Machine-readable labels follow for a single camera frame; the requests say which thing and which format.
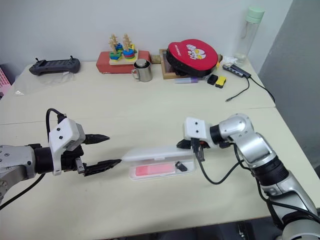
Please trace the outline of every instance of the black clip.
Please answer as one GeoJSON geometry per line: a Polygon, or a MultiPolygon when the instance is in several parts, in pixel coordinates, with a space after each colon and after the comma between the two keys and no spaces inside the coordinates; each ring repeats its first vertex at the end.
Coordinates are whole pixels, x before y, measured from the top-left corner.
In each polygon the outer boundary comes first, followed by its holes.
{"type": "Polygon", "coordinates": [[[176,167],[177,169],[179,169],[181,172],[186,172],[186,171],[188,171],[188,168],[187,168],[185,165],[183,165],[182,162],[180,162],[180,161],[177,161],[177,162],[176,162],[175,167],[176,167]]]}
{"type": "Polygon", "coordinates": [[[83,163],[83,167],[84,167],[83,175],[86,177],[89,175],[104,172],[108,169],[112,169],[115,165],[117,165],[120,162],[121,162],[121,159],[112,159],[112,160],[99,161],[97,164],[91,165],[91,166],[87,166],[86,163],[83,163]]]}

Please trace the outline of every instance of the wooden frame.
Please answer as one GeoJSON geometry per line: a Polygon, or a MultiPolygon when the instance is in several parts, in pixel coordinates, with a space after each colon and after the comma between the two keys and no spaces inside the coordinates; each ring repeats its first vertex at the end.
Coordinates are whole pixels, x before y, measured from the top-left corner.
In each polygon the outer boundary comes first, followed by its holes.
{"type": "Polygon", "coordinates": [[[166,58],[167,49],[160,49],[159,53],[161,58],[161,69],[162,69],[163,79],[182,79],[182,78],[190,77],[188,75],[185,75],[185,76],[176,75],[176,73],[174,72],[174,69],[172,68],[172,66],[170,65],[170,63],[166,58]]]}

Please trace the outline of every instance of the black controller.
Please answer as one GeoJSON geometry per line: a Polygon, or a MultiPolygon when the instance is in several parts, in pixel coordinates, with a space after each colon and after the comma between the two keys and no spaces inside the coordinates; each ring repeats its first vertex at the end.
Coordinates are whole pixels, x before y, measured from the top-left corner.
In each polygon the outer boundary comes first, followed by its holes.
{"type": "Polygon", "coordinates": [[[71,72],[77,73],[80,69],[80,61],[77,58],[73,58],[70,56],[70,59],[66,60],[38,60],[36,59],[36,63],[29,68],[30,73],[34,75],[41,74],[52,74],[52,73],[62,73],[62,72],[71,72]]]}

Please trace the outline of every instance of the metal cup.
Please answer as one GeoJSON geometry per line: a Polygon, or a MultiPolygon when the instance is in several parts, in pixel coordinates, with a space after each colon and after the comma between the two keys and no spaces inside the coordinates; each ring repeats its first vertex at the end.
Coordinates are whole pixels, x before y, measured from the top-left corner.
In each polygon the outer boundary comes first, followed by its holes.
{"type": "Polygon", "coordinates": [[[143,58],[138,59],[133,64],[131,74],[135,79],[141,82],[149,82],[152,80],[151,63],[143,58]]]}

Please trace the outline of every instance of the black cable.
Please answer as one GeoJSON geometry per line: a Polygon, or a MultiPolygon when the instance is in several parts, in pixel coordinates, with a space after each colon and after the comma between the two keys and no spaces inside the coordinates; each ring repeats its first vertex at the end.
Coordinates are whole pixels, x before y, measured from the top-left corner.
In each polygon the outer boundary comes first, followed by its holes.
{"type": "Polygon", "coordinates": [[[297,207],[297,206],[292,206],[292,205],[288,205],[288,204],[284,204],[284,203],[280,203],[280,202],[276,202],[276,201],[271,201],[269,198],[265,198],[262,194],[262,191],[261,191],[261,186],[260,186],[260,183],[258,181],[258,179],[255,179],[256,180],[256,184],[257,184],[257,187],[258,187],[258,192],[259,192],[259,195],[260,195],[260,198],[266,202],[267,204],[271,204],[271,205],[276,205],[276,206],[279,206],[279,207],[283,207],[283,208],[286,208],[286,209],[292,209],[292,210],[296,210],[298,212],[302,212],[304,214],[307,214],[309,215],[311,218],[313,218],[313,220],[315,220],[317,223],[320,224],[320,217],[318,217],[316,214],[314,214],[313,212],[310,212],[308,210],[305,210],[303,208],[300,208],[300,207],[297,207]]]}
{"type": "Polygon", "coordinates": [[[233,145],[233,150],[234,150],[234,155],[236,157],[236,160],[238,161],[238,163],[240,164],[241,168],[245,169],[245,170],[249,170],[249,167],[244,166],[242,163],[244,162],[244,160],[241,160],[238,154],[238,147],[235,143],[230,143],[231,145],[233,145]]]}
{"type": "Polygon", "coordinates": [[[231,101],[232,99],[234,99],[235,97],[239,96],[239,95],[242,94],[244,91],[246,91],[246,90],[249,89],[249,87],[250,87],[249,79],[248,79],[247,77],[245,77],[245,79],[246,79],[246,81],[247,81],[247,83],[248,83],[248,86],[247,86],[245,89],[243,89],[241,92],[239,92],[238,94],[236,94],[236,95],[234,95],[234,96],[232,96],[232,97],[229,97],[227,100],[225,100],[226,102],[231,101]]]}
{"type": "Polygon", "coordinates": [[[54,108],[49,108],[46,111],[46,114],[45,114],[45,126],[46,126],[46,135],[47,135],[47,138],[48,138],[48,142],[49,142],[49,133],[50,133],[50,113],[51,112],[54,112],[57,115],[63,115],[61,112],[59,112],[58,110],[56,110],[54,108]]]}
{"type": "MultiPolygon", "coordinates": [[[[63,114],[61,112],[59,112],[58,110],[54,109],[54,108],[49,108],[47,111],[46,111],[46,114],[45,114],[45,125],[46,125],[46,133],[47,133],[47,138],[48,138],[48,142],[49,142],[49,133],[50,133],[50,122],[49,122],[49,118],[50,118],[50,113],[51,112],[54,112],[56,113],[58,116],[63,116],[63,114]]],[[[25,194],[26,192],[28,192],[29,190],[31,190],[35,185],[37,185],[41,179],[44,178],[46,174],[45,173],[42,173],[38,178],[37,180],[34,181],[34,183],[32,183],[29,187],[27,187],[25,190],[23,190],[22,192],[18,193],[17,195],[15,195],[14,197],[10,198],[8,201],[6,201],[5,203],[3,203],[2,205],[0,205],[0,211],[8,206],[10,203],[12,203],[14,200],[20,198],[23,194],[25,194]]]]}
{"type": "Polygon", "coordinates": [[[275,100],[275,97],[272,95],[272,93],[266,89],[264,86],[261,86],[259,83],[257,83],[251,76],[249,77],[255,84],[257,84],[260,88],[264,89],[267,91],[267,93],[270,95],[270,97],[272,98],[273,102],[275,103],[276,100],[275,100]]]}
{"type": "Polygon", "coordinates": [[[212,181],[212,180],[208,177],[208,175],[207,175],[207,173],[206,173],[206,171],[205,171],[205,169],[204,169],[204,166],[202,165],[202,160],[204,161],[204,159],[200,159],[199,156],[198,156],[198,154],[195,154],[195,157],[196,157],[196,159],[198,160],[198,163],[199,163],[199,165],[200,165],[200,169],[201,169],[204,177],[205,177],[211,184],[214,184],[214,185],[222,184],[222,183],[227,179],[227,177],[229,177],[229,175],[233,172],[233,170],[235,170],[236,167],[239,166],[239,165],[243,162],[243,160],[242,160],[242,161],[240,161],[240,162],[237,162],[235,165],[233,165],[233,167],[226,173],[226,175],[225,175],[220,181],[212,181]]]}
{"type": "Polygon", "coordinates": [[[0,210],[2,210],[4,207],[8,206],[10,203],[12,203],[14,200],[20,198],[23,194],[25,194],[26,192],[28,192],[29,190],[31,190],[35,185],[37,185],[37,183],[39,183],[41,181],[41,179],[43,179],[45,176],[45,173],[41,174],[37,180],[34,181],[34,183],[32,183],[29,187],[27,187],[25,190],[23,190],[22,192],[20,192],[19,194],[15,195],[14,197],[10,198],[8,201],[6,201],[4,204],[2,204],[0,206],[0,210]]]}

